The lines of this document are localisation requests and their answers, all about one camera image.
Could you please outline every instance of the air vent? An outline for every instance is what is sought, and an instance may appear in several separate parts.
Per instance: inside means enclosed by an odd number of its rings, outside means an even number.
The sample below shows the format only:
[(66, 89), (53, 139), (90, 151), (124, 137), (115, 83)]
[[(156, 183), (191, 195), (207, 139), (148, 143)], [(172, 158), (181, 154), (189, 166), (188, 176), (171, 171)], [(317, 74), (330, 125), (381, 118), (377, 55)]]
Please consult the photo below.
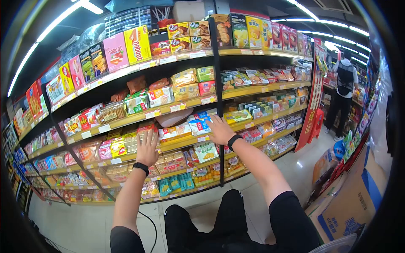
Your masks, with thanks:
[(353, 14), (346, 0), (313, 0), (319, 7), (326, 11), (340, 11)]

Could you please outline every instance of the black wristband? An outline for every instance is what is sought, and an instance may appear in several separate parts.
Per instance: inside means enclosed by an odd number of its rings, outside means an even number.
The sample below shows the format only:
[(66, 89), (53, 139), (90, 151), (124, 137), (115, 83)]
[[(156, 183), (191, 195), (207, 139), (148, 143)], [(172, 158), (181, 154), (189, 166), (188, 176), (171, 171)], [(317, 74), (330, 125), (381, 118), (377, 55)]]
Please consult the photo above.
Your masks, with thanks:
[(142, 163), (140, 163), (140, 162), (134, 163), (134, 165), (132, 166), (132, 168), (140, 168), (140, 169), (142, 169), (143, 171), (145, 171), (146, 176), (149, 175), (149, 167), (146, 166), (146, 165), (144, 165), (144, 164), (142, 164)]
[(232, 145), (239, 138), (243, 139), (242, 136), (240, 136), (239, 134), (236, 134), (236, 135), (232, 136), (232, 138), (228, 141), (228, 147), (232, 152), (233, 152)]

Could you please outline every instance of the tiled floor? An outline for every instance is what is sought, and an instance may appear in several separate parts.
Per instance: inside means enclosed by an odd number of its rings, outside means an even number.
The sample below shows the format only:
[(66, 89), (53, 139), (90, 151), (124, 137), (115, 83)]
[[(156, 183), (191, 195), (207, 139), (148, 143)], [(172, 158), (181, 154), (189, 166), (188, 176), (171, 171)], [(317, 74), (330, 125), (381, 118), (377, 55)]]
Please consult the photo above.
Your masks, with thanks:
[[(314, 164), (333, 144), (332, 131), (325, 134), (322, 129), (319, 139), (314, 139), (300, 151), (290, 152), (275, 162), (301, 204), (311, 193)], [(183, 198), (141, 205), (140, 211), (150, 216), (158, 230), (157, 243), (153, 252), (167, 252), (163, 210), (172, 204), (178, 204), (188, 210), (199, 231), (209, 232), (213, 228), (221, 198), (230, 189), (238, 189), (243, 193), (248, 233), (251, 239), (262, 244), (273, 244), (275, 239), (270, 226), (268, 206), (260, 186), (253, 175), (249, 174), (225, 184), (223, 188), (216, 187)], [(110, 252), (109, 236), (113, 210), (113, 206), (72, 205), (69, 207), (59, 203), (52, 203), (50, 206), (33, 195), (29, 217), (35, 221), (44, 236), (61, 246), (59, 249), (62, 252), (99, 253)], [(145, 251), (150, 252), (155, 238), (154, 227), (140, 214), (138, 214), (137, 224)]]

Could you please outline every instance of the red stool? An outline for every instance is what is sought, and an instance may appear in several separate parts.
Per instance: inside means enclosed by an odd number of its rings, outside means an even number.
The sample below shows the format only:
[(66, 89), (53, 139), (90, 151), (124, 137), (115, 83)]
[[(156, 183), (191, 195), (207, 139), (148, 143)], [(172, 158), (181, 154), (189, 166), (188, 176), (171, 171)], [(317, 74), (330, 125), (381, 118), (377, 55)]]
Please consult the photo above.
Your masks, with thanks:
[(321, 109), (316, 109), (315, 113), (315, 125), (312, 127), (311, 134), (309, 135), (308, 138), (308, 143), (312, 142), (312, 138), (316, 136), (316, 138), (319, 138), (319, 133), (321, 132), (322, 128), (322, 123), (324, 121), (324, 112)]

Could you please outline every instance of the hand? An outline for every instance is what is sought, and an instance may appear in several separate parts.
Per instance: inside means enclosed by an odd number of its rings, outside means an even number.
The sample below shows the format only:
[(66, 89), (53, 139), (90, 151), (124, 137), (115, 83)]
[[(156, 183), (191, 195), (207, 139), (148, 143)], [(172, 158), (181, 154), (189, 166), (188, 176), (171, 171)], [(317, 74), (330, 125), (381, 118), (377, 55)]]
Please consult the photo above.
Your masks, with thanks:
[(228, 145), (228, 141), (232, 138), (232, 136), (236, 135), (224, 119), (222, 120), (218, 115), (211, 115), (211, 121), (205, 120), (205, 123), (211, 128), (212, 132), (214, 133), (210, 139), (219, 144), (219, 145)]
[(142, 141), (142, 144), (139, 135), (136, 135), (136, 144), (138, 145), (138, 150), (136, 151), (136, 162), (140, 162), (148, 167), (154, 165), (159, 156), (159, 153), (156, 150), (156, 145), (158, 144), (159, 138), (156, 136), (156, 138), (152, 141), (153, 132), (153, 129), (148, 131), (145, 139)]

